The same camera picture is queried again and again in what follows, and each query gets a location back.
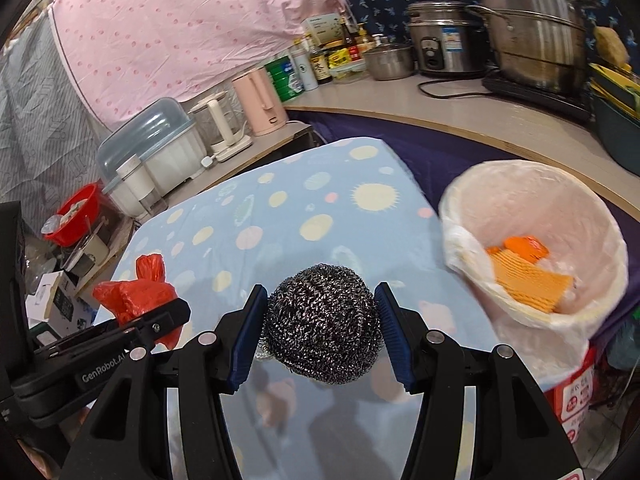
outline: kettle base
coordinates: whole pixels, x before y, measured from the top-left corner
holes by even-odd
[[[217,152],[214,157],[218,162],[224,162],[228,158],[234,156],[236,153],[247,149],[252,144],[252,142],[253,141],[251,140],[251,137],[245,135],[235,144],[225,148],[224,150],[221,150],[220,152]]]

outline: table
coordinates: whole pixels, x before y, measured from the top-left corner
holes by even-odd
[[[640,220],[640,177],[613,161],[587,129],[501,98],[429,98],[417,89],[418,83],[427,80],[415,75],[396,81],[368,78],[346,85],[322,85],[286,103],[286,108],[386,119],[475,140],[568,171]],[[430,91],[486,92],[479,79],[442,83]]]

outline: rice cooker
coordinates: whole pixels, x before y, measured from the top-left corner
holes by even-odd
[[[464,2],[416,2],[407,8],[409,31],[424,75],[473,76],[485,71],[489,41]]]

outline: electric cord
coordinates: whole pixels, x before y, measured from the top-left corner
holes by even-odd
[[[427,85],[433,85],[436,83],[451,83],[453,81],[462,81],[465,79],[470,79],[468,77],[456,77],[456,78],[446,78],[446,79],[436,79],[434,81],[425,81],[424,83],[420,83],[418,85],[418,90],[425,94],[428,97],[432,97],[434,99],[455,99],[457,97],[472,97],[472,96],[484,96],[491,95],[491,92],[465,92],[463,94],[450,94],[450,95],[437,95],[427,92],[424,87]]]
[[[607,419],[607,420],[609,420],[609,427],[607,428],[607,431],[605,431],[604,436],[602,437],[602,440],[598,444],[598,447],[596,448],[596,451],[593,453],[593,455],[589,459],[589,462],[587,462],[587,465],[584,466],[584,469],[587,469],[591,465],[591,462],[593,462],[593,459],[596,458],[596,455],[598,454],[598,452],[602,448],[602,445],[604,444],[604,441],[609,436],[611,428],[613,426],[616,426],[615,420],[616,420],[616,417],[618,416],[618,413],[620,412],[620,407],[622,405],[622,399],[625,396],[625,393],[626,393],[627,389],[629,388],[629,385],[631,384],[631,379],[633,378],[634,373],[636,372],[636,368],[638,368],[638,363],[639,362],[640,362],[640,354],[638,355],[638,358],[636,359],[636,363],[634,364],[634,367],[631,369],[631,373],[629,374],[629,377],[626,380],[626,384],[625,384],[625,387],[622,389],[622,393],[620,394],[620,396],[618,397],[618,400],[616,401],[616,407],[615,407],[616,411],[613,414],[613,417],[611,419]]]

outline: blue plastic lid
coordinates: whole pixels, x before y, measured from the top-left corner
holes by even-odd
[[[158,99],[100,144],[95,160],[102,181],[112,184],[129,158],[137,155],[144,162],[193,123],[178,101]]]

